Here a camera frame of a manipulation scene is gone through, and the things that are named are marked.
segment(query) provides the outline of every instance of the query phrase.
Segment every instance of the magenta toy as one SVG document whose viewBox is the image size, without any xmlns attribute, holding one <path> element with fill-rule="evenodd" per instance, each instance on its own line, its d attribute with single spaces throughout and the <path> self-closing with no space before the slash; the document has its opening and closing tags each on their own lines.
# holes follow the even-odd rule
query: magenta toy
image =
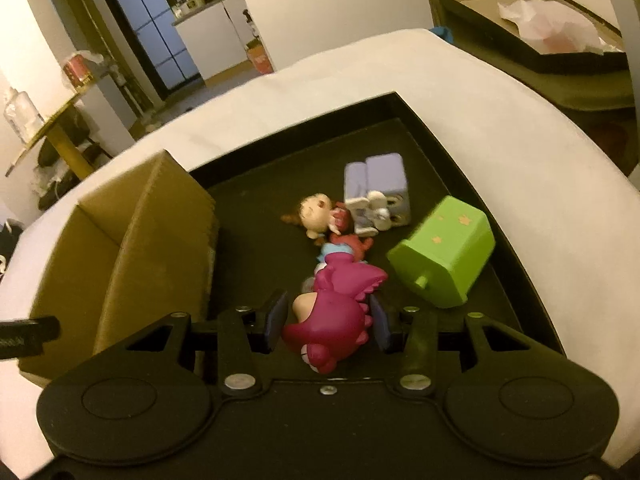
<svg viewBox="0 0 640 480">
<path fill-rule="evenodd" d="M 333 371 L 338 361 L 367 342 L 372 318 L 362 302 L 387 279 L 384 270 L 354 262 L 352 254 L 328 254 L 325 261 L 326 267 L 316 274 L 315 291 L 293 302 L 298 323 L 282 329 L 289 348 L 321 374 Z"/>
</svg>

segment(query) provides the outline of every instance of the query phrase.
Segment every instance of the white cabinet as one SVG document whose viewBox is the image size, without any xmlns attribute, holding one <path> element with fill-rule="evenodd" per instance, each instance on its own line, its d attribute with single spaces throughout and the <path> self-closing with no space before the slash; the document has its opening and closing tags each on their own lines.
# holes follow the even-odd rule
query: white cabinet
<svg viewBox="0 0 640 480">
<path fill-rule="evenodd" d="M 190 16 L 175 28 L 205 80 L 247 60 L 244 44 L 222 2 Z"/>
<path fill-rule="evenodd" d="M 226 12 L 238 32 L 241 43 L 246 45 L 254 38 L 254 32 L 246 22 L 246 16 L 244 15 L 244 11 L 247 10 L 246 1 L 225 0 L 222 4 L 225 6 Z"/>
</svg>

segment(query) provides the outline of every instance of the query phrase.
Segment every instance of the green box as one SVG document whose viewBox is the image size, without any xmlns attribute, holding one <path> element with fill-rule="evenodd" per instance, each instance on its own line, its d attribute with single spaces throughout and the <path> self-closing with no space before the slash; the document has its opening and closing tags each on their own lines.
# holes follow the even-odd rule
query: green box
<svg viewBox="0 0 640 480">
<path fill-rule="evenodd" d="M 486 215 L 446 196 L 386 257 L 402 282 L 440 308 L 459 306 L 495 247 Z"/>
</svg>

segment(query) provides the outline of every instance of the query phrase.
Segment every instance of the white tablecloth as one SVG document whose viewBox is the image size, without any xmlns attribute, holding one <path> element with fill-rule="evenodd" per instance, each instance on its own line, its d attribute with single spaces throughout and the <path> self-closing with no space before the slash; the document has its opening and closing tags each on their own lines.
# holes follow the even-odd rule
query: white tablecloth
<svg viewBox="0 0 640 480">
<path fill-rule="evenodd" d="M 309 57 L 253 80 L 140 140 L 23 235 L 0 285 L 0 319 L 26 317 L 75 200 L 167 149 L 188 170 L 259 137 L 396 91 L 473 183 L 535 284 L 566 353 L 620 401 L 605 458 L 640 448 L 640 194 L 569 119 L 521 83 L 426 30 Z M 0 363 L 0 458 L 26 476 L 50 458 L 39 388 Z"/>
</svg>

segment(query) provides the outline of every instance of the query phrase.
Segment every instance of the white plastic bag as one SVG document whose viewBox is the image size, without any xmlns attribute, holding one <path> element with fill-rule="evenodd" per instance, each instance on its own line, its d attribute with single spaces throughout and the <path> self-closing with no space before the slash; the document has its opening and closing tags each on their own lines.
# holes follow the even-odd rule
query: white plastic bag
<svg viewBox="0 0 640 480">
<path fill-rule="evenodd" d="M 518 26 L 520 37 L 540 54 L 609 50 L 591 21 L 571 7 L 553 0 L 498 3 L 500 16 Z"/>
</svg>

